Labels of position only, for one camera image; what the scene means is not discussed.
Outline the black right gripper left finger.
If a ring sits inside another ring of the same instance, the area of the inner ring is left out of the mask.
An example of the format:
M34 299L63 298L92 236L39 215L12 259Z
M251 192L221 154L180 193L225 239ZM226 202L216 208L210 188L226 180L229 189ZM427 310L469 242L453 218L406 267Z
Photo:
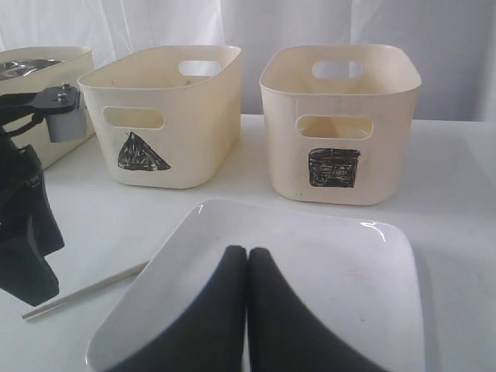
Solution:
M241 371L246 321L246 249L227 246L192 303L117 371Z

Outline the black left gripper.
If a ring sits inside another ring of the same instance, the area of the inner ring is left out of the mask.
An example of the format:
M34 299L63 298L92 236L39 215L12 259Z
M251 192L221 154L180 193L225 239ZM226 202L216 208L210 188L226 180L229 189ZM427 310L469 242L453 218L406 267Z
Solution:
M1 239L1 289L28 305L59 294L59 281L44 256L64 247L47 197L42 165L30 144L17 147L1 128L1 232L31 215Z

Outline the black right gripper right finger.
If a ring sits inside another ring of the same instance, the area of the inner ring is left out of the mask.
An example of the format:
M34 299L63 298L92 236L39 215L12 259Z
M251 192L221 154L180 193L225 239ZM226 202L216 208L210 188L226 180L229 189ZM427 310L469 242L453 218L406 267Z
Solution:
M305 306L264 248L249 255L247 321L252 371L372 370Z

